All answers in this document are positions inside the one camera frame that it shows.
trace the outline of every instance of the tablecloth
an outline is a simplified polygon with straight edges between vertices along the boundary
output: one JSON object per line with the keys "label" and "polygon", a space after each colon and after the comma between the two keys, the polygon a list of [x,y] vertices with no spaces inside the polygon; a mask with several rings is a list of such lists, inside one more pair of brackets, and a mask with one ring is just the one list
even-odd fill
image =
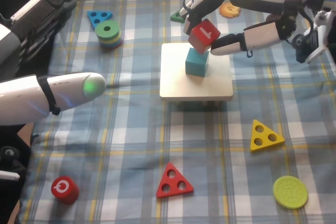
{"label": "tablecloth", "polygon": [[[335,65],[324,54],[296,62],[283,42],[230,56],[234,96],[220,106],[176,104],[159,97],[163,43],[187,42],[170,15],[182,0],[79,2],[57,36],[50,74],[93,71],[107,81],[104,95],[60,116],[37,122],[21,223],[336,223]],[[124,44],[104,51],[87,11],[111,10]],[[208,18],[222,34],[239,33],[266,14],[242,10]],[[306,24],[298,21],[303,32]],[[253,120],[286,139],[251,153]],[[156,199],[165,166],[174,164],[194,193]],[[72,206],[51,194],[57,177],[80,189]],[[272,187],[283,175],[298,177],[309,200],[287,210]]]}

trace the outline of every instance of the black strap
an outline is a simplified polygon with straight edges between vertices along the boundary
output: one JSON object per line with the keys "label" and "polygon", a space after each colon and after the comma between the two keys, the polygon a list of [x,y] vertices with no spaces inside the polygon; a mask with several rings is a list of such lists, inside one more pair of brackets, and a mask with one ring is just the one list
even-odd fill
{"label": "black strap", "polygon": [[41,86],[42,91],[43,91],[44,95],[46,96],[46,98],[48,100],[49,111],[53,115],[59,115],[59,113],[61,112],[61,109],[56,104],[56,100],[55,100],[54,94],[52,93],[52,90],[51,90],[51,88],[49,86],[49,83],[48,83],[48,77],[49,76],[38,77],[37,78],[37,82]]}

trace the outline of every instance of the teal cube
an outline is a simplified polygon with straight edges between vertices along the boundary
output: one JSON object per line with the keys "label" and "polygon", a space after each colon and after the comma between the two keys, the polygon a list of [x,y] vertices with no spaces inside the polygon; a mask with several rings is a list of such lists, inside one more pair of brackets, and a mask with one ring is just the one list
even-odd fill
{"label": "teal cube", "polygon": [[195,48],[190,48],[185,60],[185,73],[193,76],[205,77],[208,65],[209,51],[199,54]]}

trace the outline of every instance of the red triangle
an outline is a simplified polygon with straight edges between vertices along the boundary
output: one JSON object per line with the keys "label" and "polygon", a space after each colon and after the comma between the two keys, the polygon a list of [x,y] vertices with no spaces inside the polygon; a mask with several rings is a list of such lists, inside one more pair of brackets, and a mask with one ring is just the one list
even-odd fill
{"label": "red triangle", "polygon": [[[174,177],[169,177],[169,173],[171,171],[175,172]],[[185,183],[185,188],[182,190],[178,187],[181,182]],[[167,187],[167,185],[169,186],[169,191],[165,192],[163,191],[163,188]],[[188,180],[183,177],[183,175],[176,169],[175,166],[173,166],[172,163],[168,163],[162,176],[160,185],[156,191],[156,197],[161,199],[181,194],[189,194],[193,191],[194,187],[188,182]]]}

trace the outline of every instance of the triangle with holes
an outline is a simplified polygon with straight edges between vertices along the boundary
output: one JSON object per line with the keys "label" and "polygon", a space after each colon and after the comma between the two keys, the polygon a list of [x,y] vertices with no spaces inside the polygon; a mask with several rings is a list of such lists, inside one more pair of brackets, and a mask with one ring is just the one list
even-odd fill
{"label": "triangle with holes", "polygon": [[267,149],[285,142],[284,137],[271,130],[269,127],[260,123],[258,120],[253,120],[251,134],[251,152]]}
{"label": "triangle with holes", "polygon": [[158,199],[189,194],[194,191],[194,187],[183,177],[183,175],[173,166],[168,163],[162,176],[159,187],[156,191]]}
{"label": "triangle with holes", "polygon": [[112,18],[113,14],[109,10],[90,10],[88,11],[89,20],[95,28],[100,22]]}

